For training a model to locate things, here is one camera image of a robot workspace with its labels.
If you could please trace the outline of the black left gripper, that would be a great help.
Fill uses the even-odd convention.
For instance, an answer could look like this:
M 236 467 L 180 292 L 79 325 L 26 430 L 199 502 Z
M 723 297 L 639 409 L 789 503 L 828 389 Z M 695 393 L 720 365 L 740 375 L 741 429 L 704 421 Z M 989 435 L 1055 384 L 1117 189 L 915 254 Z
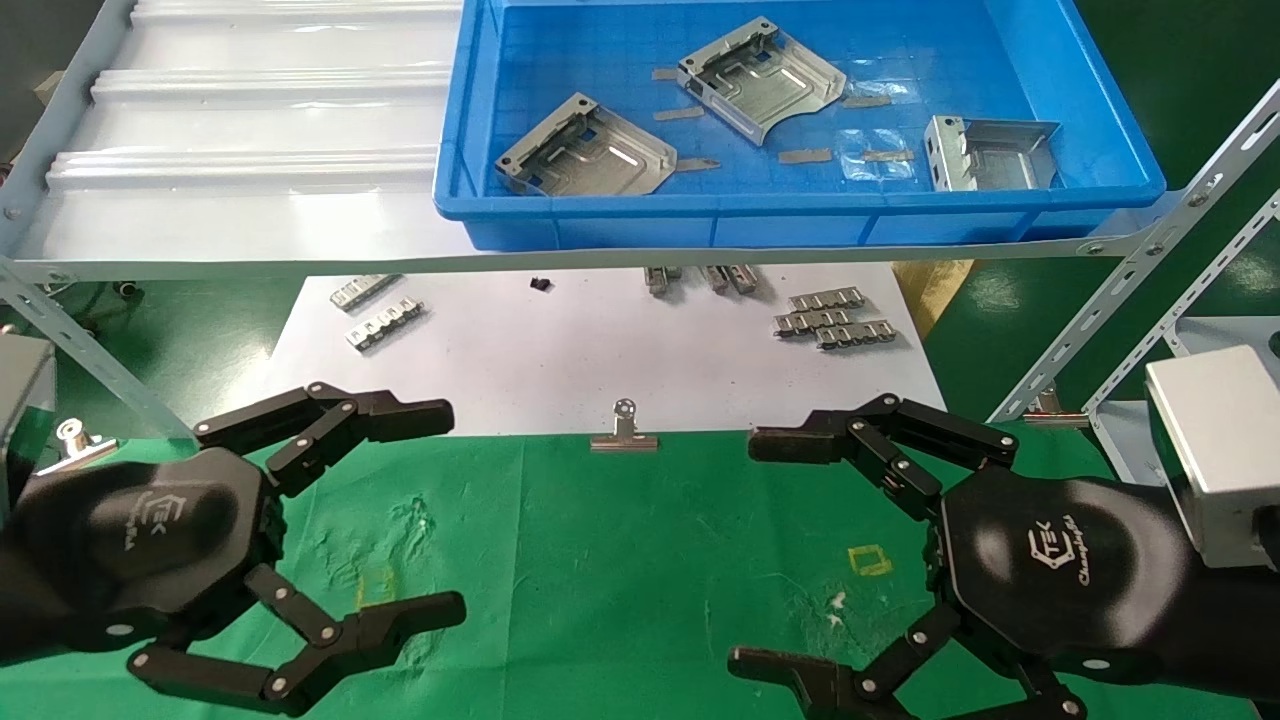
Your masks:
M 413 635 L 458 626 L 456 591 L 335 620 L 273 568 L 296 497 L 365 441 L 444 436 L 443 398 L 403 402 L 323 382 L 198 421 L 174 462 L 122 461 L 33 479 L 18 500 L 18 647 L 115 651 L 160 694 L 301 717 L 348 676 L 393 665 Z M 244 457 L 279 445 L 266 477 Z M 189 653 L 255 601 L 303 639 L 276 669 Z

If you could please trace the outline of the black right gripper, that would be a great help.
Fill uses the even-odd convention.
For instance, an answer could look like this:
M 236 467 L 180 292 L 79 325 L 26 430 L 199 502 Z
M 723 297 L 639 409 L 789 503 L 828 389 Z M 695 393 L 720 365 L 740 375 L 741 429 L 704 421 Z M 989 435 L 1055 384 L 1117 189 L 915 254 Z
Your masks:
M 886 393 L 855 410 L 814 410 L 800 427 L 756 427 L 758 462 L 847 462 L 915 521 L 940 514 L 937 603 L 864 669 L 735 646 L 728 671 L 790 689 L 806 719 L 910 719 L 897 691 L 948 642 L 992 644 L 1025 698 L 969 719 L 1085 719 L 1064 671 L 1157 673 L 1164 625 L 1197 556 L 1165 489 L 1094 478 L 1036 479 L 1010 468 L 1019 443 L 986 424 Z M 978 471 L 943 497 L 914 448 Z

